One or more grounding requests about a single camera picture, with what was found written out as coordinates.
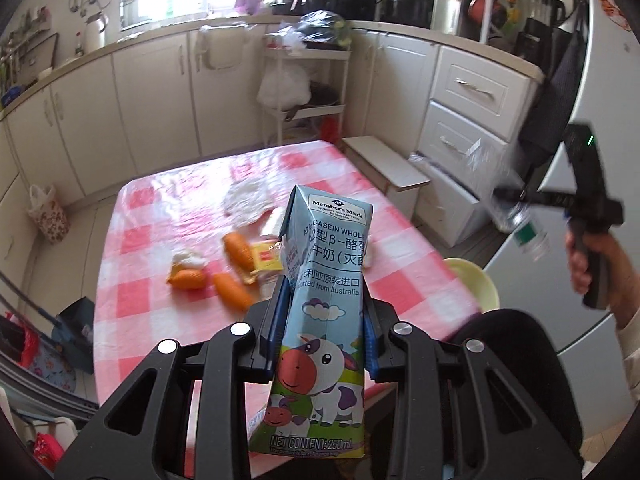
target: yellow package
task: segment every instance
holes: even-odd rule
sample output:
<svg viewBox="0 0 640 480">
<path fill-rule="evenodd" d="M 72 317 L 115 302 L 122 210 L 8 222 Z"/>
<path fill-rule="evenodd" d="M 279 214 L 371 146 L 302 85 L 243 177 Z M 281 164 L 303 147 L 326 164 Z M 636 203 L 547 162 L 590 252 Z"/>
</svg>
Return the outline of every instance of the yellow package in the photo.
<svg viewBox="0 0 640 480">
<path fill-rule="evenodd" d="M 279 242 L 256 242 L 251 245 L 251 254 L 258 272 L 282 272 Z"/>
</svg>

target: cartoon calf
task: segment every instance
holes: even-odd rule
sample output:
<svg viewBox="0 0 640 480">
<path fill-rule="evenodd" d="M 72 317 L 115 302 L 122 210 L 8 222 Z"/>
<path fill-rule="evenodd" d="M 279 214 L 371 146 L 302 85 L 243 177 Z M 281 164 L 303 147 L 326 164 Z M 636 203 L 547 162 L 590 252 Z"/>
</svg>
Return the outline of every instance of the cartoon calf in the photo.
<svg viewBox="0 0 640 480">
<path fill-rule="evenodd" d="M 303 344 L 285 351 L 280 357 L 277 376 L 288 390 L 311 396 L 314 407 L 311 423 L 330 426 L 362 424 L 364 402 L 362 386 L 339 383 L 345 368 L 358 370 L 355 359 L 326 338 L 299 334 Z"/>
<path fill-rule="evenodd" d="M 309 419 L 301 415 L 293 415 L 289 407 L 290 402 L 298 400 L 294 396 L 273 394 L 269 396 L 267 410 L 264 413 L 264 423 L 276 429 L 276 435 L 306 436 L 309 432 Z"/>
</svg>

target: blue milk carton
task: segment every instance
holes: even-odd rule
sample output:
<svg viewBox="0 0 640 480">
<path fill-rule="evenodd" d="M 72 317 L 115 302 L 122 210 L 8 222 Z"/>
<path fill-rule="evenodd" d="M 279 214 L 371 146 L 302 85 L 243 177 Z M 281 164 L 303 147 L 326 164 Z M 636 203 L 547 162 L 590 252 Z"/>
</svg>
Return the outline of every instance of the blue milk carton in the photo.
<svg viewBox="0 0 640 480">
<path fill-rule="evenodd" d="M 293 299 L 252 451 L 364 455 L 362 259 L 371 204 L 296 186 L 280 232 Z"/>
</svg>

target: checkered tablecloth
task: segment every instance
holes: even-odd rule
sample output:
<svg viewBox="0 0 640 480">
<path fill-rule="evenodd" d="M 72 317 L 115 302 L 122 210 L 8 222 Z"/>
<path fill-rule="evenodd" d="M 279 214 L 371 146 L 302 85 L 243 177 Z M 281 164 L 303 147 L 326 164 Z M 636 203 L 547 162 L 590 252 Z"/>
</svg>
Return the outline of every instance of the checkered tablecloth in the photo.
<svg viewBox="0 0 640 480">
<path fill-rule="evenodd" d="M 371 295 L 395 306 L 400 319 L 444 338 L 478 311 L 473 297 L 440 255 L 402 214 L 332 145 L 309 142 L 220 158 L 140 178 L 118 196 L 106 237 L 98 280 L 94 325 L 97 393 L 104 402 L 162 339 L 182 345 L 210 339 L 238 320 L 215 290 L 172 291 L 165 283 L 172 254 L 201 252 L 210 272 L 231 270 L 222 236 L 232 229 L 222 201 L 231 183 L 247 177 L 268 183 L 277 205 L 286 206 L 295 184 L 373 204 Z M 367 386 L 372 383 L 367 378 Z M 269 386 L 246 386 L 246 413 L 267 401 Z M 192 415 L 197 399 L 192 404 Z M 188 444 L 193 445 L 190 426 Z M 282 457 L 253 455 L 256 476 Z"/>
</svg>

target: small bench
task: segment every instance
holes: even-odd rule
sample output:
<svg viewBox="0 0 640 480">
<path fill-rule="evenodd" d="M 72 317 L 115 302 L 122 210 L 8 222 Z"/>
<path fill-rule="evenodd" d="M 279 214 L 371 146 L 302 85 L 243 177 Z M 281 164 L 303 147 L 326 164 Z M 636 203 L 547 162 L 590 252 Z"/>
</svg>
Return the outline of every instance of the small bench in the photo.
<svg viewBox="0 0 640 480">
<path fill-rule="evenodd" d="M 409 220 L 429 177 L 375 137 L 345 137 L 345 155 Z"/>
</svg>

